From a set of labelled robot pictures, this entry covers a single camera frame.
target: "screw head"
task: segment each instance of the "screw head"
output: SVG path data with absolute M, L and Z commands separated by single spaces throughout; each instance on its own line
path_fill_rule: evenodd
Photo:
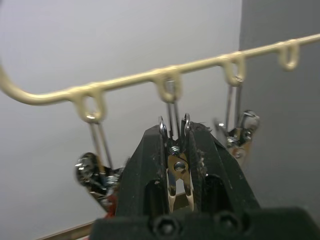
M 153 233 L 159 239 L 174 239 L 179 233 L 179 223 L 171 216 L 163 215 L 153 223 Z
M 186 165 L 185 165 L 185 163 L 183 161 L 178 161 L 173 165 L 173 169 L 176 172 L 182 172 L 183 170 L 186 169 Z
M 246 151 L 243 148 L 238 148 L 234 154 L 235 159 L 241 159 L 246 156 Z
M 234 235 L 241 229 L 241 223 L 231 212 L 224 211 L 215 216 L 216 227 L 219 232 Z

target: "white wall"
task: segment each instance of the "white wall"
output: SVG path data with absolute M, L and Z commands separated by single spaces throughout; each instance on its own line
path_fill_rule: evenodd
M 240 0 L 4 0 L 1 59 L 21 88 L 43 93 L 236 51 L 240 18 Z M 183 83 L 181 117 L 189 112 L 208 126 L 224 117 L 221 69 Z M 166 108 L 152 83 L 105 100 L 119 167 Z M 74 106 L 29 106 L 0 94 L 0 112 L 0 239 L 36 239 L 103 216 L 74 179 L 77 158 L 93 151 Z

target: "black screw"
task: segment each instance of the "black screw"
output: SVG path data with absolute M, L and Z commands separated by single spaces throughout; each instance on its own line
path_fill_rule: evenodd
M 231 212 L 221 212 L 215 216 L 217 230 L 225 234 L 236 234 L 241 228 L 237 217 Z
M 178 221 L 168 215 L 158 217 L 153 222 L 153 233 L 160 239 L 174 238 L 179 234 Z

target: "cream metal hanger bar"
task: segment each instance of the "cream metal hanger bar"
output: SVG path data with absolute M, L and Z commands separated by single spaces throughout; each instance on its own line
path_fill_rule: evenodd
M 238 87 L 246 77 L 246 58 L 268 53 L 278 53 L 278 61 L 281 67 L 285 71 L 292 71 L 299 61 L 300 45 L 310 44 L 316 41 L 320 41 L 320 34 L 282 41 L 244 51 L 236 51 L 185 64 L 172 65 L 112 80 L 92 82 L 87 85 L 75 86 L 45 94 L 31 94 L 21 90 L 9 80 L 0 65 L 0 88 L 9 97 L 29 105 L 49 105 L 64 101 L 73 102 L 83 121 L 87 123 L 98 123 L 102 121 L 106 115 L 106 105 L 103 99 L 103 92 L 105 91 L 145 82 L 153 82 L 156 84 L 161 99 L 164 102 L 173 103 L 182 95 L 181 74 L 220 66 L 224 69 L 226 82 L 233 87 Z M 237 66 L 237 74 L 233 72 L 233 64 Z M 174 92 L 166 89 L 165 86 L 168 80 L 174 82 Z M 85 97 L 94 98 L 97 107 L 96 112 L 90 113 L 87 111 L 84 100 Z

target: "hanger loop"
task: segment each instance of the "hanger loop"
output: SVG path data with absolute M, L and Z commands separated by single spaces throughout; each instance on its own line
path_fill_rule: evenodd
M 173 104 L 182 95 L 181 74 L 176 66 L 154 70 L 152 78 L 158 88 L 161 99 L 166 103 Z M 167 89 L 166 82 L 173 82 L 173 89 Z
M 80 118 L 88 124 L 98 124 L 103 121 L 106 116 L 106 104 L 102 96 L 103 92 L 92 88 L 87 94 L 75 94 L 72 96 L 72 102 L 76 106 L 76 110 Z M 96 111 L 90 112 L 85 105 L 85 97 L 91 97 L 96 104 Z
M 228 55 L 221 56 L 221 66 L 224 69 L 226 81 L 233 87 L 238 87 L 242 84 L 246 77 L 245 56 L 241 51 L 237 51 Z M 234 74 L 232 64 L 237 67 L 237 74 Z
M 299 62 L 299 43 L 296 39 L 282 41 L 277 46 L 279 64 L 285 71 L 292 71 Z

